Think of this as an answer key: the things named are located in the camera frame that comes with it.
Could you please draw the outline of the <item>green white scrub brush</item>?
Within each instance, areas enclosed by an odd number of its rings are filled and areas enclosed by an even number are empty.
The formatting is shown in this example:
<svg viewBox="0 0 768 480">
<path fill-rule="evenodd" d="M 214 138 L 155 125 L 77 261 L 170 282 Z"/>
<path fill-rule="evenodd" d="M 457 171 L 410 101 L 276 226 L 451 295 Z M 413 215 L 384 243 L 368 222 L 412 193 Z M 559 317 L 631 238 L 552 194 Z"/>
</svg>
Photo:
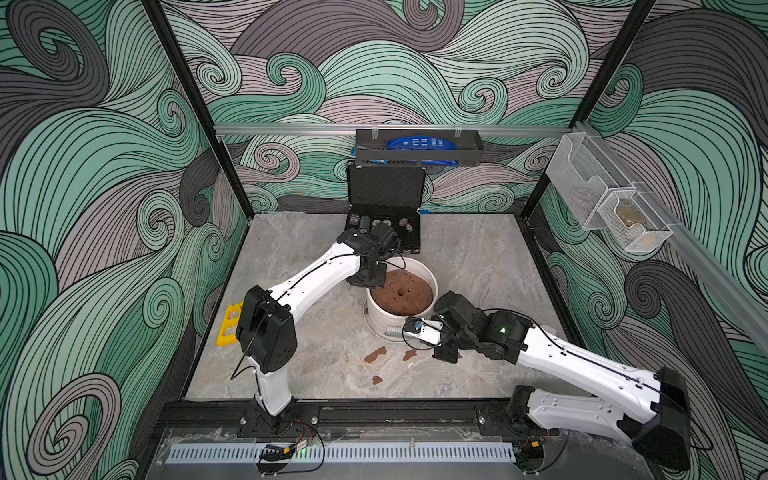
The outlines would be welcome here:
<svg viewBox="0 0 768 480">
<path fill-rule="evenodd" d="M 440 321 L 408 317 L 400 327 L 387 327 L 384 336 L 389 340 L 418 341 L 425 348 L 435 348 L 442 343 L 442 327 Z"/>
</svg>

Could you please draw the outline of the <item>white ceramic pot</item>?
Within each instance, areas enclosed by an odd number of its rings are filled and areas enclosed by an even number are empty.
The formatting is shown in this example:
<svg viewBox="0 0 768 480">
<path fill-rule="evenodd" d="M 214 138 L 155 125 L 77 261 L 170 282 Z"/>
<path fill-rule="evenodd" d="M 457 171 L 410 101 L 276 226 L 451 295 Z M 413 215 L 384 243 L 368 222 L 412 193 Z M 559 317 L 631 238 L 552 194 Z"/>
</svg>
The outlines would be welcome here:
<svg viewBox="0 0 768 480">
<path fill-rule="evenodd" d="M 407 317 L 432 315 L 439 287 L 433 272 L 413 258 L 389 260 L 386 267 L 384 286 L 365 290 L 363 316 L 374 335 L 401 342 Z"/>
</svg>

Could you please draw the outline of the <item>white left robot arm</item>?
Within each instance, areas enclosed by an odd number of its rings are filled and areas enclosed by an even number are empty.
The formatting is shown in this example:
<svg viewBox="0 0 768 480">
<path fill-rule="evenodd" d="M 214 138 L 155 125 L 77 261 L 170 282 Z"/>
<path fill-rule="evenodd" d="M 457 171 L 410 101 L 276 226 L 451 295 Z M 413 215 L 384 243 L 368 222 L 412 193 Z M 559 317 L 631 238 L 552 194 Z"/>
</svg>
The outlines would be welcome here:
<svg viewBox="0 0 768 480">
<path fill-rule="evenodd" d="M 291 278 L 246 292 L 235 336 L 255 378 L 257 404 L 267 415 L 280 416 L 293 400 L 287 364 L 298 348 L 298 321 L 339 283 L 383 286 L 387 261 L 400 250 L 401 241 L 391 226 L 379 224 L 368 233 L 349 228 Z"/>
</svg>

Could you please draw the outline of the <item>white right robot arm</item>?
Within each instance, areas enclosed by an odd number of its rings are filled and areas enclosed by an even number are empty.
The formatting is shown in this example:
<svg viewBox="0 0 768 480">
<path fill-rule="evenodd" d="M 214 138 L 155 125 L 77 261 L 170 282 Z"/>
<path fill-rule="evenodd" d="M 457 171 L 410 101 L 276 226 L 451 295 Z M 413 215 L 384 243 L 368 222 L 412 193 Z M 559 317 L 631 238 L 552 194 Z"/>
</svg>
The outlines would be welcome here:
<svg viewBox="0 0 768 480">
<path fill-rule="evenodd" d="M 455 364 L 460 351 L 472 350 L 582 390 L 575 396 L 516 386 L 504 413 L 514 426 L 607 437 L 661 467 L 691 467 L 687 385 L 673 369 L 651 372 L 612 361 L 557 338 L 527 315 L 482 310 L 453 291 L 436 301 L 430 318 L 408 318 L 401 335 L 430 347 L 434 358 L 446 363 Z"/>
</svg>

